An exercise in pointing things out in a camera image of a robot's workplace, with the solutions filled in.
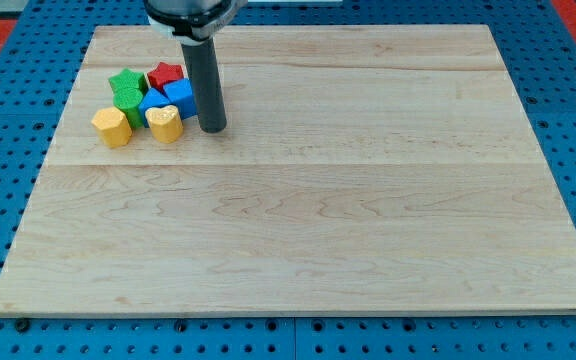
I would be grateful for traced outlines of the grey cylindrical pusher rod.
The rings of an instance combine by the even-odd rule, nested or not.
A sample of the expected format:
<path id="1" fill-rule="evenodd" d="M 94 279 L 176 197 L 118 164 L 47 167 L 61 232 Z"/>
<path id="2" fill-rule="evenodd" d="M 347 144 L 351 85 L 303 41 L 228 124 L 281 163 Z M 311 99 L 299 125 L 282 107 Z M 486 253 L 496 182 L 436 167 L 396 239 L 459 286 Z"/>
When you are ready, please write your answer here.
<path id="1" fill-rule="evenodd" d="M 199 45 L 183 45 L 182 52 L 194 93 L 199 126 L 206 133 L 226 128 L 227 116 L 212 38 Z"/>

